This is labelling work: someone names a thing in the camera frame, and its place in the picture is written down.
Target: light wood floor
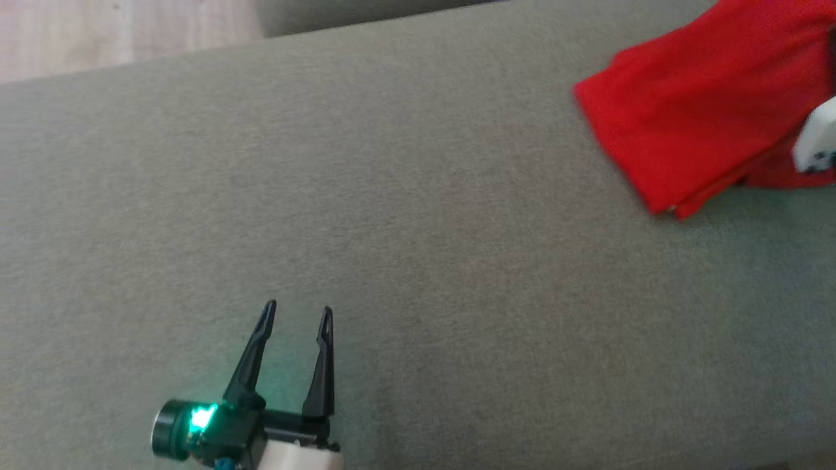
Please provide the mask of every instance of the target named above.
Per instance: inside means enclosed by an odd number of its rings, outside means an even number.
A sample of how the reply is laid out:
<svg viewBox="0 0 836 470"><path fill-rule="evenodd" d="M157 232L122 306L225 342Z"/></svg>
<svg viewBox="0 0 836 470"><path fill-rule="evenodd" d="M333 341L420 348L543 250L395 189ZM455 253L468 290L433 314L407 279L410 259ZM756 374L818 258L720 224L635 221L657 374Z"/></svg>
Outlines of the light wood floor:
<svg viewBox="0 0 836 470"><path fill-rule="evenodd" d="M0 0L0 84L262 37L255 0Z"/></svg>

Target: glowing green led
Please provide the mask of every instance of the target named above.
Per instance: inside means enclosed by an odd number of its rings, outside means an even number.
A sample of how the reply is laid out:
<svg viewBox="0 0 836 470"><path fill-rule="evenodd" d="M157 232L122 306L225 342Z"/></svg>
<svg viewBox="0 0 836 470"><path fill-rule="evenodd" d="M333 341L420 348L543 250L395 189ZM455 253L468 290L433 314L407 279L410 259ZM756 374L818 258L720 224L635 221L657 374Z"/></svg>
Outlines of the glowing green led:
<svg viewBox="0 0 836 470"><path fill-rule="evenodd" d="M209 426L209 421L212 420L212 415L215 414L215 410L217 410L217 405L191 410L190 428L193 431L205 431L206 427Z"/></svg>

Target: cloth fold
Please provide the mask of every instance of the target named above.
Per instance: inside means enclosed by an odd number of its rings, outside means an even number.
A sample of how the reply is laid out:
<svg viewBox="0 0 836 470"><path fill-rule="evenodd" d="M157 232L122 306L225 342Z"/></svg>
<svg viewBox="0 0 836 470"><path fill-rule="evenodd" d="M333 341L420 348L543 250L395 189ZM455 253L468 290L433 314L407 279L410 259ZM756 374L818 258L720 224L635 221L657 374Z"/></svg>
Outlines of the cloth fold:
<svg viewBox="0 0 836 470"><path fill-rule="evenodd" d="M836 182L792 148L833 97L833 0L721 0L575 86L601 146L653 213L685 218L727 187Z"/></svg>

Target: white plastic part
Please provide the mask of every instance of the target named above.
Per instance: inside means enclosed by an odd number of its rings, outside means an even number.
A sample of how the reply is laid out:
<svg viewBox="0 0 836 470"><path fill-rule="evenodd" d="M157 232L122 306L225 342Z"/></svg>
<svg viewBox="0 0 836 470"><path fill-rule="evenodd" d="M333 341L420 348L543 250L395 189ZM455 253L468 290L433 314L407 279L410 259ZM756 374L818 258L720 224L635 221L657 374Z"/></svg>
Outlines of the white plastic part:
<svg viewBox="0 0 836 470"><path fill-rule="evenodd" d="M343 454L268 441L258 470L342 470Z"/></svg>
<svg viewBox="0 0 836 470"><path fill-rule="evenodd" d="M824 171L836 164L836 98L816 108L793 148L798 172Z"/></svg>

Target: gray cushion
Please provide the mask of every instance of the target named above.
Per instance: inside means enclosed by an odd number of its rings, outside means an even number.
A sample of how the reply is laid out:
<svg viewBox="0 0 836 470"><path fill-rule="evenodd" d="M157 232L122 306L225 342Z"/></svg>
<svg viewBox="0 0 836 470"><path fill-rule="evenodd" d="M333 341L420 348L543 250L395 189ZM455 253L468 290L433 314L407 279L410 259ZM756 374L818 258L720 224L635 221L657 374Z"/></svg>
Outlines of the gray cushion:
<svg viewBox="0 0 836 470"><path fill-rule="evenodd" d="M490 0L256 0L268 37L399 18Z"/></svg>
<svg viewBox="0 0 836 470"><path fill-rule="evenodd" d="M836 191L649 217L570 87L711 2L493 4L0 88L0 457L174 468L263 303L325 304L348 468L753 467L833 447Z"/></svg>

